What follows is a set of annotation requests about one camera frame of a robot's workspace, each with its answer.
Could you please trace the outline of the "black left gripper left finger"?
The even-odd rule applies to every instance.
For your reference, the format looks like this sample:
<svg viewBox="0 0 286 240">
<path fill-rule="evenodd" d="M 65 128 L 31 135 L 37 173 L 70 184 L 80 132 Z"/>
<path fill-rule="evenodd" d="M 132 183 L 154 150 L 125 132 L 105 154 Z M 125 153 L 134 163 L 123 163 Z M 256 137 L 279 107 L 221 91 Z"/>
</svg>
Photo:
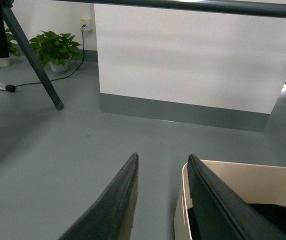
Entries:
<svg viewBox="0 0 286 240">
<path fill-rule="evenodd" d="M 139 157 L 133 153 L 94 204 L 61 240 L 128 240 L 138 195 Z"/>
</svg>

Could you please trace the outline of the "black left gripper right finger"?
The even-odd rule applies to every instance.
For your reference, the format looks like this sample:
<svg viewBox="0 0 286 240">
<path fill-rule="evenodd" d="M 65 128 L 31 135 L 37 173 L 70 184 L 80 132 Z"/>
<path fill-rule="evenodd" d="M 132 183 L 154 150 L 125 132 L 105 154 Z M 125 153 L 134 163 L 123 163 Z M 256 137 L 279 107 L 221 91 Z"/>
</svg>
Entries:
<svg viewBox="0 0 286 240">
<path fill-rule="evenodd" d="M 187 171 L 202 240 L 286 240 L 286 234 L 253 210 L 194 154 L 188 157 Z"/>
</svg>

